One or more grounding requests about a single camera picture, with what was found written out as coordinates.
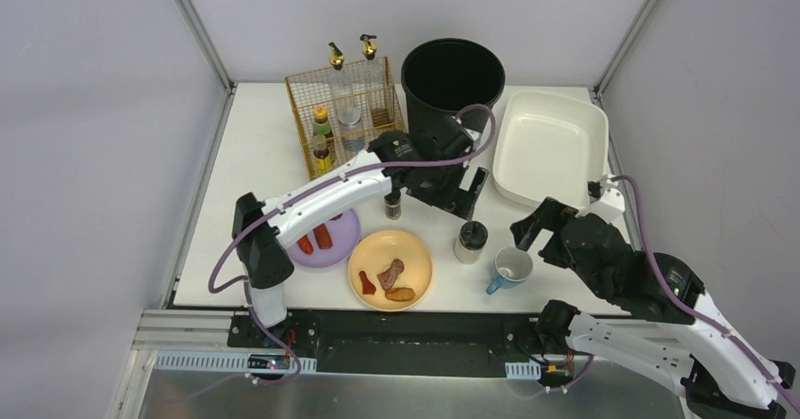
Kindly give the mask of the small yellow label bottle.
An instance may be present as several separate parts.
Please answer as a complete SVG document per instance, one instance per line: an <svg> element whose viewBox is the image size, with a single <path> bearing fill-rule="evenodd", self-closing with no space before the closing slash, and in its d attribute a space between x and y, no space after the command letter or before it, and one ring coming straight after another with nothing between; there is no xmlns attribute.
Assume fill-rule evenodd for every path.
<svg viewBox="0 0 800 419"><path fill-rule="evenodd" d="M333 141L326 135L316 134L312 138L311 148L313 163L319 176L329 173L333 169Z"/></svg>

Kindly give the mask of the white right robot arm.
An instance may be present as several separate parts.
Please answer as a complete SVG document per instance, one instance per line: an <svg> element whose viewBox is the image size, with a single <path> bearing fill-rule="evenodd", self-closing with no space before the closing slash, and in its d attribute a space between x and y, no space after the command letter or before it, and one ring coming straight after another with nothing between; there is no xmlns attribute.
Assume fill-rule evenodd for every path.
<svg viewBox="0 0 800 419"><path fill-rule="evenodd" d="M682 260L633 248L613 224L624 211L623 196L611 188L583 209L549 197L510 230L521 250L549 231L540 251L545 262L575 273L596 297L671 333L677 347L614 330L556 299L535 325L543 347L617 363L682 398L701 418L785 417L794 408L794 367L766 359L748 344Z"/></svg>

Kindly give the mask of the small black spice jar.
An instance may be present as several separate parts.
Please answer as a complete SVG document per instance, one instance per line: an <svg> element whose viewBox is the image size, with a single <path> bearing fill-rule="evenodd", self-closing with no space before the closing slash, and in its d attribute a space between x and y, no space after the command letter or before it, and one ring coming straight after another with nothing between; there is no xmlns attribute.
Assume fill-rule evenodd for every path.
<svg viewBox="0 0 800 419"><path fill-rule="evenodd" d="M401 193L399 191L384 196L385 215L390 220L397 220L402 214Z"/></svg>

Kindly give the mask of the gold wire basket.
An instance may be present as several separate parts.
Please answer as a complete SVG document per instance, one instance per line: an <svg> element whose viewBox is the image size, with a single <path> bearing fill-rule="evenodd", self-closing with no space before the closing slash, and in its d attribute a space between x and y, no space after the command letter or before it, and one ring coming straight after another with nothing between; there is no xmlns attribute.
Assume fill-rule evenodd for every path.
<svg viewBox="0 0 800 419"><path fill-rule="evenodd" d="M371 121L368 101L369 95L365 91L364 84L365 60L344 63L344 68L352 81L355 107L360 108L362 113L363 134L366 142L364 148L367 147L369 142L385 132L394 130L404 131L406 129L406 119L400 107L397 90L392 77L390 61L386 57L379 58L384 60L386 64L389 97L391 100L392 123L385 129L373 127ZM314 136L312 110L316 105L324 104L328 109L329 121L334 136L333 169L345 164L356 155L356 153L346 151L342 146L340 126L337 119L338 113L335 110L329 89L329 77L331 72L332 68L326 67L302 74L289 75L285 78L293 119L301 143L308 176L311 179L319 176L314 167L311 148L311 142Z"/></svg>

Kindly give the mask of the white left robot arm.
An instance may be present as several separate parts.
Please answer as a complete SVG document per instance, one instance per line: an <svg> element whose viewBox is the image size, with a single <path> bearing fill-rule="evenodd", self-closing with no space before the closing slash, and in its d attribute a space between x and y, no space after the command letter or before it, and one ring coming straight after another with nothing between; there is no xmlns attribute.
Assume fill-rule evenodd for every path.
<svg viewBox="0 0 800 419"><path fill-rule="evenodd" d="M431 207L470 219L488 172L478 169L467 190L460 183L470 160L494 139L497 125L491 113L482 131L463 121L457 114L412 134L386 131L340 167L291 193L265 200L252 193L241 196L232 242L214 269L237 255L245 269L247 306L263 326L272 327L287 317L283 284L294 272L290 247L334 216L404 190Z"/></svg>

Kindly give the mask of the black lid spice jar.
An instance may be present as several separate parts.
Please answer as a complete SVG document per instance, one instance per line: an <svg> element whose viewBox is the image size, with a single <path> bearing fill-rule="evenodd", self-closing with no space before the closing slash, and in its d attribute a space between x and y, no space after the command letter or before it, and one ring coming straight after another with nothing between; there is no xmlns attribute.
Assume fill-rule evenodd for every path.
<svg viewBox="0 0 800 419"><path fill-rule="evenodd" d="M454 255L462 264L474 264L480 258L489 236L488 229L478 221L465 222L458 231Z"/></svg>

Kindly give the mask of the clear oil dispenser bottle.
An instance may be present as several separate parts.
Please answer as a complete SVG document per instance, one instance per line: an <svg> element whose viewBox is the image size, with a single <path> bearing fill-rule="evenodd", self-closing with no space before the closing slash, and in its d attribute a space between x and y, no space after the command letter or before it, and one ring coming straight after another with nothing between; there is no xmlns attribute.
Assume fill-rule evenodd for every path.
<svg viewBox="0 0 800 419"><path fill-rule="evenodd" d="M331 53L328 58L332 72L329 77L331 98L338 114L355 106L352 81L344 68L345 56L334 42L329 42Z"/></svg>

